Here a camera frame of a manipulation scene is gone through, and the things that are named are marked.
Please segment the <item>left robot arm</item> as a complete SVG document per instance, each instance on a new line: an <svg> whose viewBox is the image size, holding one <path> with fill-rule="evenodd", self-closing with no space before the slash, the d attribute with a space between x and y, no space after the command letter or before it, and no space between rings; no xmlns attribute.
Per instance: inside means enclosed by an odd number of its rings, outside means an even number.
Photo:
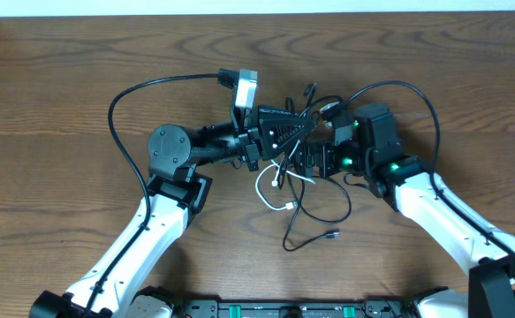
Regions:
<svg viewBox="0 0 515 318"><path fill-rule="evenodd" d="M161 125L148 138L148 177L132 221L103 257L64 294L44 291L32 317L170 317L172 304L140 292L163 253L201 212L212 180L197 173L208 163L260 160L292 151L315 127L292 108L254 105L257 74L222 69L209 76L232 91L231 120L199 129Z"/></svg>

